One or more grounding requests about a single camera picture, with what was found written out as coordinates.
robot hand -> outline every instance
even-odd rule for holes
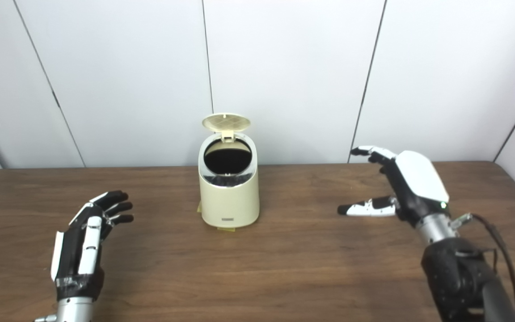
[[[382,165],[395,197],[381,197],[366,202],[339,206],[338,213],[348,216],[393,216],[415,227],[425,216],[436,213],[449,216],[449,196],[431,161],[420,153],[360,146],[352,155],[368,155],[372,163]]]
[[[101,243],[118,224],[132,222],[133,215],[118,214],[132,209],[128,195],[109,191],[84,204],[66,232],[57,232],[51,262],[51,279],[57,288],[57,314],[34,322],[88,322],[93,302],[104,282],[100,267]]]

cream trash can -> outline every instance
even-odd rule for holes
[[[253,141],[239,133],[249,120],[220,113],[202,125],[216,132],[202,143],[198,157],[203,220],[219,228],[252,224],[259,215],[258,155]]]

black and white robotic hand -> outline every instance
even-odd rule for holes
[[[499,277],[478,249],[461,238],[457,229],[473,218],[480,220],[504,254],[515,290],[515,273],[503,240],[494,226],[478,215],[451,220],[449,196],[433,164],[413,151],[395,153],[361,146],[352,155],[366,155],[382,165],[394,196],[372,198],[338,207],[344,216],[394,216],[415,228],[424,243],[421,266],[444,322],[515,322],[515,310]]]
[[[34,322],[90,322],[93,302],[102,290],[101,243],[118,224],[132,222],[132,209],[122,191],[109,191],[84,204],[66,232],[57,232],[51,279],[57,288],[57,313]]]

wooden table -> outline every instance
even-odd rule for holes
[[[454,215],[486,216],[515,261],[515,182],[493,163],[436,166]],[[0,169],[0,321],[55,311],[55,231],[86,200],[118,189],[135,222],[104,243],[95,322],[439,321],[417,233],[394,217],[336,214],[390,194],[368,164],[261,166],[260,218],[234,233],[196,212],[195,167]],[[480,224],[460,232],[493,247]],[[510,292],[503,261],[499,269]]]

cable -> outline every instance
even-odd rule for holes
[[[498,250],[497,249],[493,249],[494,250],[494,265],[493,265],[493,270],[494,270],[494,274],[498,275]]]
[[[485,220],[482,216],[480,216],[478,214],[472,214],[472,217],[474,217],[474,219],[478,220],[479,222],[481,222],[484,225],[484,228],[486,228],[486,230],[488,230],[488,233],[490,234],[490,236],[492,236],[492,239],[494,240],[496,245],[498,245],[498,248],[500,248],[500,251],[502,251],[502,255],[504,256],[504,259],[506,261],[506,265],[508,268],[508,273],[510,275],[510,282],[511,282],[512,288],[514,289],[514,301],[515,301],[515,269],[514,269],[514,265],[513,265],[512,261],[511,261],[510,255],[507,252],[507,247],[506,247],[506,244],[504,243],[504,240],[502,239],[502,236],[500,236],[496,227],[493,224],[490,224],[490,222],[488,220]]]

